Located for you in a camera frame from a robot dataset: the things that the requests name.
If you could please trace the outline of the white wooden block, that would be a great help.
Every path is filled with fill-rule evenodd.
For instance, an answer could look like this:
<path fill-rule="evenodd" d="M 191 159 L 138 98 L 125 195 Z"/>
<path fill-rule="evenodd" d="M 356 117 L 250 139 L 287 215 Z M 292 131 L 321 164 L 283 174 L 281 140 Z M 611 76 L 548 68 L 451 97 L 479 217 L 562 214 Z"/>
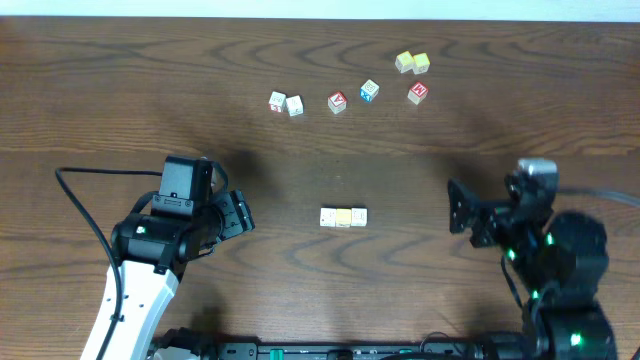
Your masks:
<path fill-rule="evenodd" d="M 321 208 L 319 224 L 321 227 L 336 226 L 337 210 L 335 208 Z"/>
<path fill-rule="evenodd" d="M 351 209 L 351 226 L 365 227 L 368 222 L 368 210 L 366 208 Z"/>

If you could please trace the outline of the yellow wooden block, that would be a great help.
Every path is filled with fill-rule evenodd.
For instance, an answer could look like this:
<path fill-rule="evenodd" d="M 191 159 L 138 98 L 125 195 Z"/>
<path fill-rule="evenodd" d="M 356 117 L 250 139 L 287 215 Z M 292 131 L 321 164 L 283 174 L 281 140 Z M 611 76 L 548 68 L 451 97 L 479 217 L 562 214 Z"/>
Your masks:
<path fill-rule="evenodd" d="M 350 208 L 338 208 L 336 210 L 335 226 L 350 227 L 352 224 L 352 210 Z"/>

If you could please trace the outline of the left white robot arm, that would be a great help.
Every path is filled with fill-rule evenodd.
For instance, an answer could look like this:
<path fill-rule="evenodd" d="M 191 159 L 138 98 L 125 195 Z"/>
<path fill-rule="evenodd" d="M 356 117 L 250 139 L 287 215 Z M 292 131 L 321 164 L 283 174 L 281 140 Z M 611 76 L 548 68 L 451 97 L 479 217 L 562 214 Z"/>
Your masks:
<path fill-rule="evenodd" d="M 139 198 L 112 232 L 114 261 L 83 359 L 206 359 L 215 347 L 188 329 L 154 338 L 174 298 L 186 265 L 211 255 L 215 247 L 255 228 L 251 210 L 239 190 L 218 191 L 199 218 L 184 221 L 142 209 L 161 196 Z"/>

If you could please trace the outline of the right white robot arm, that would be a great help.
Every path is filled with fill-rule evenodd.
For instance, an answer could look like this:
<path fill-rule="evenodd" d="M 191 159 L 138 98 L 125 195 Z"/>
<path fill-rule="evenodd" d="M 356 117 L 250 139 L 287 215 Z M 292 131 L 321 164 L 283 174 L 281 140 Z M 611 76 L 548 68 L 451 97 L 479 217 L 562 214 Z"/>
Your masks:
<path fill-rule="evenodd" d="M 509 197 L 482 201 L 460 181 L 447 184 L 450 231 L 470 230 L 475 248 L 499 247 L 529 298 L 518 303 L 523 330 L 490 335 L 489 359 L 614 359 L 612 326 L 595 298 L 609 257 L 602 223 L 556 213 L 553 177 L 509 175 Z"/>

